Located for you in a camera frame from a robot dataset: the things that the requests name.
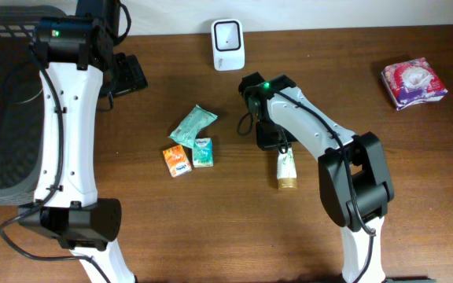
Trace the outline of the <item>orange tissue pack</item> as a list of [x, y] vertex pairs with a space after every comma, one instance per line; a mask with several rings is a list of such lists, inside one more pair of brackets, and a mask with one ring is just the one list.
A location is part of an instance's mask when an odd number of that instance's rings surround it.
[[165, 149], [163, 156], [172, 178], [192, 171], [191, 163], [182, 145], [175, 145], [169, 149]]

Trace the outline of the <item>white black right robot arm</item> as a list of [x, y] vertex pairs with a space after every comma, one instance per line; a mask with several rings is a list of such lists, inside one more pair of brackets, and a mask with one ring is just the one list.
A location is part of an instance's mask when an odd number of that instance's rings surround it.
[[395, 193], [379, 138], [332, 121], [287, 75], [265, 80], [254, 72], [238, 92], [260, 149], [288, 153], [299, 142], [315, 158], [322, 206], [341, 231], [341, 280], [385, 282], [381, 228]]

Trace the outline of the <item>white conditioner tube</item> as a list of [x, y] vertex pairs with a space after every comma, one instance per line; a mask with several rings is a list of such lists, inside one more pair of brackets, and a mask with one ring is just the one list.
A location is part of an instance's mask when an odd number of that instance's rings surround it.
[[277, 158], [277, 181], [279, 190], [297, 189], [297, 174], [293, 149], [279, 153]]

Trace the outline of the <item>teal Kleenex tissue pack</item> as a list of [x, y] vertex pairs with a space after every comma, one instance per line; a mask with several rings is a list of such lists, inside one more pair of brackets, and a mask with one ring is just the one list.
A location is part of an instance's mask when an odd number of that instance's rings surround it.
[[212, 167], [214, 165], [212, 153], [212, 140], [210, 138], [197, 138], [193, 144], [193, 166]]

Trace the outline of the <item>red purple tissue pack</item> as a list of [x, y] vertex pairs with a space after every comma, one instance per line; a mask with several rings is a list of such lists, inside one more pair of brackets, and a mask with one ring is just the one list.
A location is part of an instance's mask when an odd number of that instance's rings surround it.
[[440, 101], [448, 93], [425, 57], [386, 66], [381, 72], [381, 81], [397, 111]]

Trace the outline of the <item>grey plastic mesh basket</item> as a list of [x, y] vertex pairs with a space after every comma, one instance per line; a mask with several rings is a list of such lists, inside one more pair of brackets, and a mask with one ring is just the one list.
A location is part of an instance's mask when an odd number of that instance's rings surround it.
[[43, 95], [29, 45], [53, 6], [0, 6], [0, 206], [32, 201], [42, 160]]

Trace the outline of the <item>teal wet wipes pack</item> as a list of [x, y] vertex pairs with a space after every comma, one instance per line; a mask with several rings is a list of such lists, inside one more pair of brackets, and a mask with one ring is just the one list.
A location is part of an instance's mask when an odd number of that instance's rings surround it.
[[169, 138], [184, 147], [192, 149], [198, 133], [216, 121], [217, 118], [216, 114], [203, 109], [199, 105], [195, 105], [192, 111], [171, 132]]

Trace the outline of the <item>white barcode scanner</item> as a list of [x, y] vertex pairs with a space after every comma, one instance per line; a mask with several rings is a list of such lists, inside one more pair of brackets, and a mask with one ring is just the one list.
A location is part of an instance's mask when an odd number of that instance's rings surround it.
[[243, 27], [239, 20], [215, 20], [211, 25], [214, 69], [235, 71], [245, 66]]

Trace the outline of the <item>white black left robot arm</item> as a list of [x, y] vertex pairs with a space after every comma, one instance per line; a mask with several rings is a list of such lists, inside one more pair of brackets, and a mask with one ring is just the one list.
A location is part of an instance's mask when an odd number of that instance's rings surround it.
[[148, 85], [137, 58], [115, 52], [128, 14], [119, 1], [80, 1], [71, 16], [41, 19], [30, 47], [43, 90], [42, 161], [17, 221], [69, 250], [93, 282], [136, 281], [117, 240], [121, 203], [100, 198], [94, 179], [98, 100]]

